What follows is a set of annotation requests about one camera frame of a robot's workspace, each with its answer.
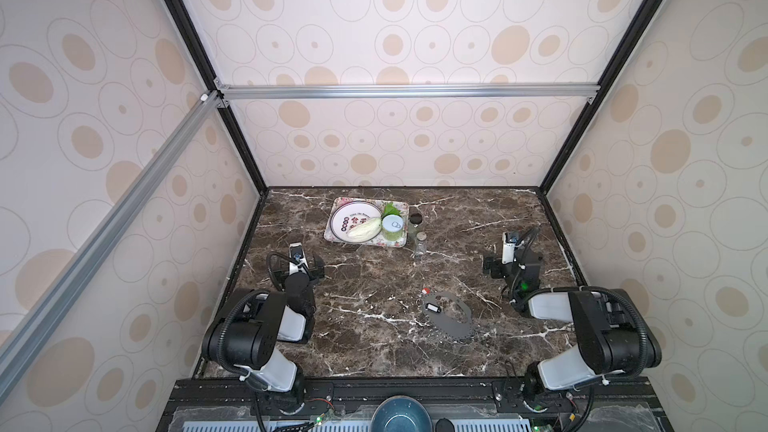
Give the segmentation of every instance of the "floral tray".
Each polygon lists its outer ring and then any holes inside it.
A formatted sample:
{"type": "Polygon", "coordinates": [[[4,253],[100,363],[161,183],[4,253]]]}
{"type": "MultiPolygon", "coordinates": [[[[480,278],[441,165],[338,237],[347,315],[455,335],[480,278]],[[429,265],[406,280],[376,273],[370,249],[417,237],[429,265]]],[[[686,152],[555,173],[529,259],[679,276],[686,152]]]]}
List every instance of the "floral tray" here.
{"type": "Polygon", "coordinates": [[[403,221],[405,221],[405,226],[402,229],[402,236],[394,242],[386,240],[381,235],[381,233],[379,233],[379,235],[375,236],[369,241],[360,242],[354,245],[379,245],[379,247],[402,247],[403,245],[406,244],[406,240],[408,239],[408,207],[409,207],[407,203],[395,202],[393,200],[376,200],[373,198],[354,198],[354,197],[337,197],[336,200],[333,201],[333,207],[331,208],[331,213],[328,216],[328,224],[326,225],[326,231],[325,231],[325,234],[322,235],[325,238],[325,240],[329,242],[340,242],[341,244],[351,244],[351,242],[347,242],[339,239],[337,236],[333,234],[333,231],[331,230],[331,220],[333,218],[333,214],[336,213],[336,210],[338,208],[340,208],[341,206],[345,206],[350,202],[368,202],[369,204],[372,204],[375,207],[377,207],[379,210],[383,210],[384,205],[386,205],[388,202],[391,202],[394,205],[394,207],[400,211],[400,216],[402,217],[403,221]]]}

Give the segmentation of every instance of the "bowl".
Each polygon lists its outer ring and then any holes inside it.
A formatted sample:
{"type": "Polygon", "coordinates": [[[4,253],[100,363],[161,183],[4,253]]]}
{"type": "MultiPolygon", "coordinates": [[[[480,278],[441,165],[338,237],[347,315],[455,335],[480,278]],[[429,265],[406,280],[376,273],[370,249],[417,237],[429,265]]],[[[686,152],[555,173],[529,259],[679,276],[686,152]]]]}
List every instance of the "bowl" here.
{"type": "Polygon", "coordinates": [[[432,420],[419,402],[396,395],[384,400],[373,413],[371,432],[432,432],[432,420]]]}

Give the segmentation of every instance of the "plate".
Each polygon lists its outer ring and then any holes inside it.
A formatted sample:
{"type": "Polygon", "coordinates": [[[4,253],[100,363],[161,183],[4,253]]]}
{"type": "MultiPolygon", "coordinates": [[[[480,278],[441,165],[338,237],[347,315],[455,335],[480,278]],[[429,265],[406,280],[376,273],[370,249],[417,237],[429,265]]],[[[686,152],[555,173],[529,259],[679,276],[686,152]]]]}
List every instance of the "plate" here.
{"type": "Polygon", "coordinates": [[[360,244],[361,242],[368,242],[375,236],[379,235],[381,229],[374,230],[367,237],[360,237],[357,240],[350,238],[347,233],[367,222],[370,218],[381,217],[382,213],[378,207],[374,206],[370,202],[364,202],[362,200],[356,200],[339,207],[331,217],[331,232],[341,241],[349,242],[350,244],[360,244]]]}

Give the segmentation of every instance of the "marble countertop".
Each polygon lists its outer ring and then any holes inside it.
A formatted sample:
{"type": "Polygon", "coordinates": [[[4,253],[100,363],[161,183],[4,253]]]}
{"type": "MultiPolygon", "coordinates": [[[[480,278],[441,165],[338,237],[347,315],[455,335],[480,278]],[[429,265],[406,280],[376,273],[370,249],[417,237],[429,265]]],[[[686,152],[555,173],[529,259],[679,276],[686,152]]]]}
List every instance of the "marble countertop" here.
{"type": "MultiPolygon", "coordinates": [[[[271,288],[264,257],[302,242],[326,263],[316,287],[316,325],[305,345],[278,343],[308,377],[522,375],[534,360],[575,343],[570,324],[523,318],[500,300],[504,281],[482,273],[487,252],[501,254],[502,234],[542,226],[534,250],[544,256],[543,287],[574,285],[533,191],[508,188],[278,188],[270,191],[238,287],[271,288]],[[343,245],[323,238],[336,197],[408,202],[424,217],[428,253],[343,245]],[[450,339],[420,312],[421,290],[456,294],[472,310],[474,335],[450,339]]],[[[209,364],[205,377],[228,375],[209,364]]]]}

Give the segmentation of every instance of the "patterned wallpaper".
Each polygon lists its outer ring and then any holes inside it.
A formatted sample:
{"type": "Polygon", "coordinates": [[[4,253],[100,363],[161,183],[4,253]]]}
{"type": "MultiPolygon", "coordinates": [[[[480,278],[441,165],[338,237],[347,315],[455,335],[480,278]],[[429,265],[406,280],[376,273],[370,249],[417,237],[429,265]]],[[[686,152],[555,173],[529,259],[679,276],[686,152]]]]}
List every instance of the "patterned wallpaper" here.
{"type": "Polygon", "coordinates": [[[0,431],[153,432],[256,198],[212,112],[0,408],[0,431]]]}
{"type": "Polygon", "coordinates": [[[270,186],[532,186],[584,97],[233,101],[270,186]]]}
{"type": "Polygon", "coordinates": [[[550,194],[678,432],[768,424],[768,0],[668,0],[550,194]]]}
{"type": "Polygon", "coordinates": [[[200,96],[160,0],[0,0],[0,344],[200,96]]]}
{"type": "Polygon", "coordinates": [[[223,82],[587,82],[642,0],[186,0],[223,82]]]}

